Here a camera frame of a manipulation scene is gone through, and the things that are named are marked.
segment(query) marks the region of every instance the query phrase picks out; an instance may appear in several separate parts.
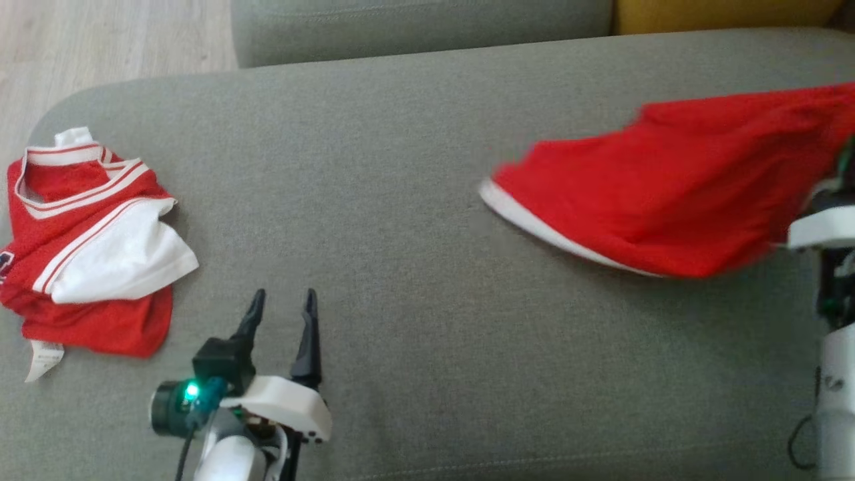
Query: black cable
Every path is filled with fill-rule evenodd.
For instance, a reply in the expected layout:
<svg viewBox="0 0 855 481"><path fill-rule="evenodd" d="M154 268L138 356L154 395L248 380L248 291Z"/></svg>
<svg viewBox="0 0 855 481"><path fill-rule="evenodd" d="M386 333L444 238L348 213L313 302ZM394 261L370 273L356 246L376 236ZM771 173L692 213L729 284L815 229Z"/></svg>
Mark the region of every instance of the black cable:
<svg viewBox="0 0 855 481"><path fill-rule="evenodd" d="M181 447L181 457L178 459L178 471L175 473L175 481L181 481L184 477L184 465L187 462L187 453L190 452L190 443L193 441L193 436L196 435L196 429L191 429L190 434L184 440L184 446Z"/></svg>
<svg viewBox="0 0 855 481"><path fill-rule="evenodd" d="M787 456L790 458L790 462L793 463L793 466L796 469L800 469L802 471L810 471L817 467L817 463L802 463L796 459L796 454L793 452L793 445L796 443L796 438L799 437L799 433L802 428L805 427L806 424L810 423L813 420L813 415L808 414L804 416L799 423L796 425L796 428L793 430L793 434L790 435L790 438L787 440Z"/></svg>

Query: red stripe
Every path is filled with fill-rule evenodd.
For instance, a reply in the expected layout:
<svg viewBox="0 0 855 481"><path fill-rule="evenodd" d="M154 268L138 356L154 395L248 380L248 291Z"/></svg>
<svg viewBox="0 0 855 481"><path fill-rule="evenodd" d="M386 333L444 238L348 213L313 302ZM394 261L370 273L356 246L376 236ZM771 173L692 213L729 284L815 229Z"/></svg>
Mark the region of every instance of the red stripe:
<svg viewBox="0 0 855 481"><path fill-rule="evenodd" d="M142 164L141 164L141 163L138 163L138 164L137 164L133 169L130 169L130 170L128 170L128 172L125 172L125 173L124 173L124 174L122 174L121 176L116 177L116 178L115 178L113 181L111 181L109 184L105 184L103 187L100 187L97 191L95 191L95 192L93 192L93 193L90 193L89 195L86 195L85 197L81 197L80 199L69 200L69 201L68 201L68 202L66 202L65 204L52 205L52 206L50 206L50 207L41 207L41 206L38 206L38 205L29 205L29 206L30 206L31 208L35 209L36 211L42 211L42 212L45 212L45 211L53 211L54 209L59 209L60 207L65 207L66 205L74 204L74 203L80 202L80 201L82 201L82 200L89 199L89 198L94 197L94 196L96 196L96 195L98 195L98 194L100 194L100 193L103 193L104 191L110 190L114 185L116 185L116 184L118 184L119 182L121 182L125 177L128 177L128 176L131 174L131 172L133 172L133 171L134 171L134 170L136 170L136 169L139 169L139 166L140 166L140 165L142 165Z"/></svg>
<svg viewBox="0 0 855 481"><path fill-rule="evenodd" d="M44 282L44 287L42 288L41 292L44 294L48 293L47 289L48 289L48 286L50 286L50 282L53 280L54 276L56 276L56 273L59 272L59 270L62 268L62 266L66 263L68 258L73 256L77 251L79 251L86 244L86 242L88 242L92 237L95 237L96 235L100 234L102 230L106 229L111 223L114 223L115 220L118 219L119 216L121 216L122 212L128 210L130 207L132 207L134 205L140 204L141 202L142 202L141 200L134 200L133 202L129 203L128 205L125 205L124 207L122 207L121 210L119 210L112 219L107 221L107 223L105 223L103 226L101 226L100 229L93 232L92 235L87 237L86 240L84 240L77 247L75 247L73 251L69 252L68 255L66 255L64 258L62 258L60 263L56 265L56 268L53 270L53 272L50 273L50 276L48 276L48 280Z"/></svg>
<svg viewBox="0 0 855 481"><path fill-rule="evenodd" d="M97 146L97 144L89 144L89 145L78 145L76 147L69 147L68 149L62 149L61 151L34 151L33 149L27 149L27 153L31 154L64 154L73 151L82 151L83 149L89 149Z"/></svg>

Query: gray fabric surface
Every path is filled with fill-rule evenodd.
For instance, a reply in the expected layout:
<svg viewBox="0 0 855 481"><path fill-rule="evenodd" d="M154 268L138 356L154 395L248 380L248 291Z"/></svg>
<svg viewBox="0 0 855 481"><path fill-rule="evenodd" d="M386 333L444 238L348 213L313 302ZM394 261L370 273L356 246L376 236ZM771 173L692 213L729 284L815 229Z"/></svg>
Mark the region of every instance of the gray fabric surface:
<svg viewBox="0 0 855 481"><path fill-rule="evenodd" d="M609 34L610 0L233 0L241 67Z"/></svg>
<svg viewBox="0 0 855 481"><path fill-rule="evenodd" d="M807 479L785 441L812 408L809 256L704 282L572 258L475 188L536 140L600 134L646 102L855 80L855 38L758 29L584 39L99 87L32 143L88 125L180 200L202 267L150 360L68 352L24 385L3 312L6 479L166 479L180 441L150 393L191 374L268 290L255 360L286 374L317 289L334 439L305 480ZM811 456L810 448L805 456Z"/></svg>

